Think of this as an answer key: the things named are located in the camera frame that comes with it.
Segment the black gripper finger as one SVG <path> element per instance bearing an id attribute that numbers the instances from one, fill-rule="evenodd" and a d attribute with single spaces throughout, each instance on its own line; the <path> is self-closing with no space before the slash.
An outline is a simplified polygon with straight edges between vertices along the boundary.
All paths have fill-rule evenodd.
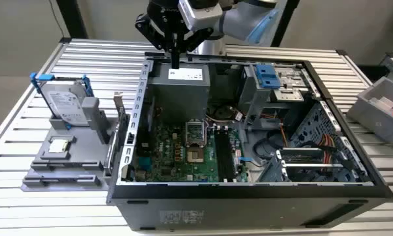
<path id="1" fill-rule="evenodd" d="M 213 33 L 213 28 L 198 29 L 187 38 L 185 33 L 179 31 L 175 37 L 174 45 L 174 68 L 179 68 L 179 54 L 193 51 L 198 45 L 207 39 Z"/>
<path id="2" fill-rule="evenodd" d="M 161 31 L 163 34 L 158 33 L 155 28 L 151 26 L 151 19 L 147 14 L 139 14 L 135 19 L 135 29 L 143 35 L 146 40 L 158 49 L 163 50 L 170 55 L 170 67 L 175 68 L 175 47 L 174 47 L 174 37 L 169 26 L 169 20 L 165 16 L 161 16 L 161 20 L 154 21 L 161 25 Z"/>

